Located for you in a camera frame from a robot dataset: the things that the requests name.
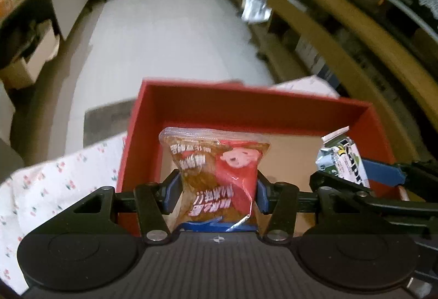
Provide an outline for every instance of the red tray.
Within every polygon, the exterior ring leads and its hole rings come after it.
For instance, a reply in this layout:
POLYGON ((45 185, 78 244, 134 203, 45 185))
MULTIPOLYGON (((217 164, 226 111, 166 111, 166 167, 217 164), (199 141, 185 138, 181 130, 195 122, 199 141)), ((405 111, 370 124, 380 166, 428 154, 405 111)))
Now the red tray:
MULTIPOLYGON (((260 87, 145 80, 134 105, 123 153, 117 191, 159 182, 160 131, 168 126, 291 135, 326 135, 350 126, 349 136, 362 157, 394 163, 383 127, 372 104, 338 100, 260 87)), ((395 196, 386 185, 370 180, 377 196, 395 196)))

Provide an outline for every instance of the store aisle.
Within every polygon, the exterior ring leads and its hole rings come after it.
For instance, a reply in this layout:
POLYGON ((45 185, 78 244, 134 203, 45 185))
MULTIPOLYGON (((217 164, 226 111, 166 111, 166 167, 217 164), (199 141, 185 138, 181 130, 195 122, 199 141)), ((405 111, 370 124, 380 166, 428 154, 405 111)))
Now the store aisle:
POLYGON ((273 83, 229 0, 108 0, 95 9, 54 61, 68 72, 46 80, 58 88, 41 93, 27 163, 81 149, 86 110, 135 97, 145 77, 273 83), (44 112, 49 94, 56 100, 44 112))

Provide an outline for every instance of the red snack bag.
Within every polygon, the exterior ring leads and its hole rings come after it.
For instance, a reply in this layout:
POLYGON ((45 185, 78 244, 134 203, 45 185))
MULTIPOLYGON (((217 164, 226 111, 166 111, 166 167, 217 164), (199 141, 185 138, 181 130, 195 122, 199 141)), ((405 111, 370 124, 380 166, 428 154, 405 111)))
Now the red snack bag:
POLYGON ((181 228, 256 229, 251 215, 257 166, 269 148, 262 135, 168 127, 159 139, 182 175, 181 228))

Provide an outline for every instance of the store shelf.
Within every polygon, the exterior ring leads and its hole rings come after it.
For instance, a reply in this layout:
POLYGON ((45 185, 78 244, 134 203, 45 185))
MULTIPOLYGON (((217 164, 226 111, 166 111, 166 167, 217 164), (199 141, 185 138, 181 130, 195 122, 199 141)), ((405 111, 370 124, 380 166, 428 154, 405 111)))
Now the store shelf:
POLYGON ((351 97, 374 104, 398 161, 418 159, 416 148, 391 105, 330 33, 287 0, 268 0, 268 4, 320 52, 351 97))
POLYGON ((438 84, 421 64, 377 22, 348 0, 313 1, 350 29, 378 56, 438 130, 438 84))
POLYGON ((265 54, 277 78, 289 81, 309 76, 309 72, 295 53, 289 52, 273 33, 267 33, 265 26, 251 25, 260 44, 260 53, 265 54))

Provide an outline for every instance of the snack package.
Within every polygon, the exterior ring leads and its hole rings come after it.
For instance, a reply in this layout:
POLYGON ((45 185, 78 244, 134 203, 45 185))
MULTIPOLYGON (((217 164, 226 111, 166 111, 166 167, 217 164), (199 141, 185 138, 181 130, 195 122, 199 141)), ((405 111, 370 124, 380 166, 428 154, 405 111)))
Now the snack package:
POLYGON ((242 20, 249 24, 269 21, 272 9, 267 2, 268 0, 242 0, 242 20))
POLYGON ((370 187, 361 155, 344 127, 322 137, 324 148, 318 152, 318 170, 336 175, 353 183, 370 187))
POLYGON ((257 166, 269 148, 262 135, 167 127, 159 140, 182 176, 180 229, 257 230, 257 166))

